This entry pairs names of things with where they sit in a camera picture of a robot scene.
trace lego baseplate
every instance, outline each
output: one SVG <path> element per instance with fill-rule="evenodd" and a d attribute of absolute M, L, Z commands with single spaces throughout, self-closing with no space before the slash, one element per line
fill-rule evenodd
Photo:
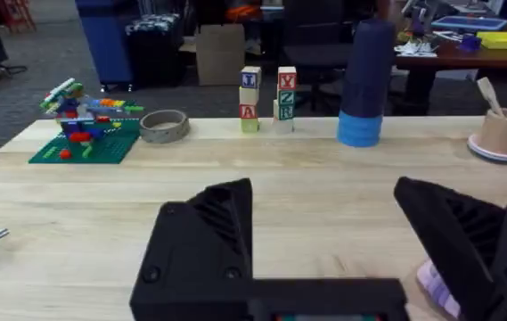
<path fill-rule="evenodd" d="M 113 123 L 120 123 L 115 128 Z M 88 125 L 104 129 L 106 135 L 92 143 L 93 150 L 83 157 L 85 147 L 80 143 L 71 143 L 61 132 L 44 146 L 30 160 L 30 164 L 119 164 L 140 135 L 138 119 L 111 119 L 110 122 Z M 71 157 L 62 159 L 61 150 L 67 149 Z"/>

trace cardboard box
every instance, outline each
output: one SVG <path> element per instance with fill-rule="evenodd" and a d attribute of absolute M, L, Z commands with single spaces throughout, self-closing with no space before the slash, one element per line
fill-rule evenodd
<path fill-rule="evenodd" d="M 241 24 L 201 26 L 196 35 L 200 85 L 239 85 L 245 65 L 244 48 Z"/>

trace yellow tray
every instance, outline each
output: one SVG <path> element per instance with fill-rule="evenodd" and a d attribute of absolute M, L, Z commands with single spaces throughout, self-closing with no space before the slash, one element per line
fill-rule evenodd
<path fill-rule="evenodd" d="M 507 32 L 480 31 L 477 37 L 481 38 L 481 44 L 489 49 L 507 49 Z"/>

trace wooden spoon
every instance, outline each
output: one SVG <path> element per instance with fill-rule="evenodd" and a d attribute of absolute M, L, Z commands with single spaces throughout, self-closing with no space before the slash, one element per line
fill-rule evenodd
<path fill-rule="evenodd" d="M 503 109 L 499 104 L 498 100 L 496 100 L 496 92 L 493 84 L 488 80 L 487 77 L 481 78 L 477 80 L 478 89 L 481 91 L 483 97 L 488 101 L 491 105 L 491 109 L 495 112 L 495 114 L 504 117 Z"/>

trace red chair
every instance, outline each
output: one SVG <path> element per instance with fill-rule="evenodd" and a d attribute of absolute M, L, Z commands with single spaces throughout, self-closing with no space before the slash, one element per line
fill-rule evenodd
<path fill-rule="evenodd" d="M 0 12 L 11 33 L 14 30 L 19 33 L 21 25 L 24 25 L 28 30 L 37 30 L 28 7 L 29 0 L 0 0 Z"/>

